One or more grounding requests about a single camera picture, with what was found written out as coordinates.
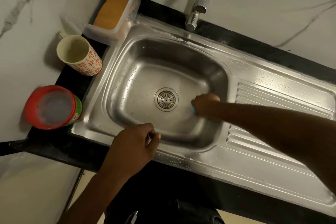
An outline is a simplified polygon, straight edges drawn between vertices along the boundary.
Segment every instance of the plastic container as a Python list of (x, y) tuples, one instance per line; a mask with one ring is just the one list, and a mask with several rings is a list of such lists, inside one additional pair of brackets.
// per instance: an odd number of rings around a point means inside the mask
[(54, 129), (74, 123), (82, 112), (82, 103), (70, 90), (49, 85), (32, 92), (23, 112), (32, 126)]
[(61, 14), (67, 34), (83, 33), (85, 36), (111, 45), (119, 39), (124, 39), (138, 13), (141, 0), (129, 0), (116, 27), (112, 30), (93, 26), (95, 17), (106, 0), (67, 0)]

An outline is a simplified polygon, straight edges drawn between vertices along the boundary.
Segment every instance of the floral patterned cup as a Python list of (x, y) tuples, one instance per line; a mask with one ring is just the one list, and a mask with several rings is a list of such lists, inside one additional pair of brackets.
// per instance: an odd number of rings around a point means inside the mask
[(65, 64), (84, 75), (95, 75), (102, 69), (103, 62), (89, 42), (82, 36), (69, 35), (56, 48), (57, 56)]

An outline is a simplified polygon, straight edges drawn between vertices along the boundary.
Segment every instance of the sink drain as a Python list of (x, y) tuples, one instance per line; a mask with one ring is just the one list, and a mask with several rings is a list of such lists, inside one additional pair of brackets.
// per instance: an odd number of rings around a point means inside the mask
[(176, 108), (179, 102), (179, 97), (173, 89), (162, 88), (156, 92), (154, 102), (156, 107), (161, 111), (170, 112)]

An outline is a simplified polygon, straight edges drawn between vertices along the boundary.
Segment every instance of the sponge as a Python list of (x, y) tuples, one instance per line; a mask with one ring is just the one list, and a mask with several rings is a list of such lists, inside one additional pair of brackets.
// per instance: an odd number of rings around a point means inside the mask
[(129, 0), (106, 0), (93, 24), (107, 30), (114, 29), (128, 1)]

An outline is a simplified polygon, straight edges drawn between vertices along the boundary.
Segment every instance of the stainless steel sink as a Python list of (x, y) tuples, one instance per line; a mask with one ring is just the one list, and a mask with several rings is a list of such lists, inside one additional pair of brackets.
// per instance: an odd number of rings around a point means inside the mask
[(162, 133), (154, 160), (336, 216), (334, 195), (305, 165), (190, 104), (214, 92), (334, 120), (334, 85), (141, 16), (103, 64), (72, 133), (110, 145), (125, 125), (152, 122)]
[(152, 122), (165, 143), (203, 148), (222, 123), (196, 117), (191, 100), (214, 92), (226, 100), (228, 77), (218, 61), (180, 42), (133, 38), (120, 55), (107, 97), (112, 120), (125, 126)]

